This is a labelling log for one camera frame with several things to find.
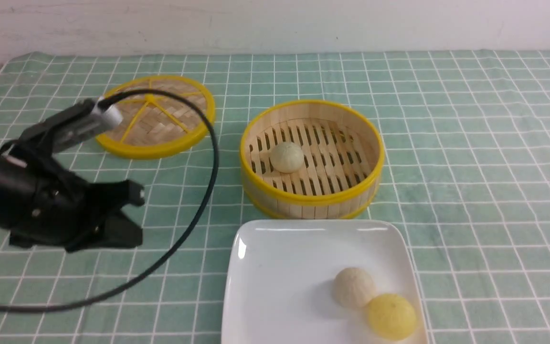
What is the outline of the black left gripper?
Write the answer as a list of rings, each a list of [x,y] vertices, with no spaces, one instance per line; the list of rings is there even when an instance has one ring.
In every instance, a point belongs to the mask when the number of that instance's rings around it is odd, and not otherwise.
[[[143,185],[130,179],[87,182],[26,141],[0,148],[0,197],[0,228],[9,231],[13,246],[75,253],[143,244],[143,229],[113,213],[146,204]]]

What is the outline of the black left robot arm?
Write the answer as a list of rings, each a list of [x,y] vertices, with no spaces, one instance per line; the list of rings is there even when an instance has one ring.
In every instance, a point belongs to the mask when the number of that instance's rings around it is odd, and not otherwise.
[[[143,229],[123,208],[145,202],[139,183],[91,183],[33,143],[13,140],[0,149],[0,229],[11,246],[136,248]]]

